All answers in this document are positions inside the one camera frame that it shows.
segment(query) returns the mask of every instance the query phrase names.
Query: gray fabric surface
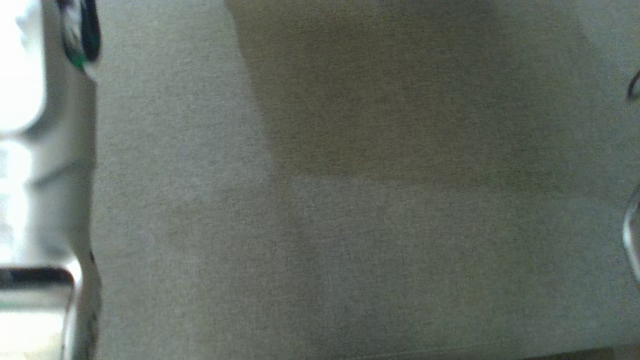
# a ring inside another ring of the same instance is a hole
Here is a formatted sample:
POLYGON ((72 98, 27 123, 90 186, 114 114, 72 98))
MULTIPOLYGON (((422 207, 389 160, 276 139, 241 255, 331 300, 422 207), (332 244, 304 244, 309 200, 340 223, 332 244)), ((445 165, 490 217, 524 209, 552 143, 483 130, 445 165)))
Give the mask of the gray fabric surface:
POLYGON ((515 359, 640 338, 631 74, 568 6, 99 11, 99 359, 515 359))

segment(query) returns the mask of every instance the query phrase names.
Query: upholstered fabric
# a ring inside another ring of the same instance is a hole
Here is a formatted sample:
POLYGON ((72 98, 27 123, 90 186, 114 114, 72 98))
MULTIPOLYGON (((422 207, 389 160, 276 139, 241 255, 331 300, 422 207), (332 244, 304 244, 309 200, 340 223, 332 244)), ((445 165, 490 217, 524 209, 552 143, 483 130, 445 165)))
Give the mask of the upholstered fabric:
POLYGON ((554 3, 99 2, 99 359, 637 341, 640 62, 554 3))

